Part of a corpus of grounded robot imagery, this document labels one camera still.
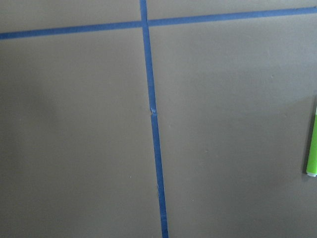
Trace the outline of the green highlighter pen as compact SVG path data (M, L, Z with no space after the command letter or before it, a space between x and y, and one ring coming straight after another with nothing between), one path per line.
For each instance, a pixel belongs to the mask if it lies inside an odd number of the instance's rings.
M314 113L314 124L311 136L311 144L307 161L306 173L308 176L317 176L317 110Z

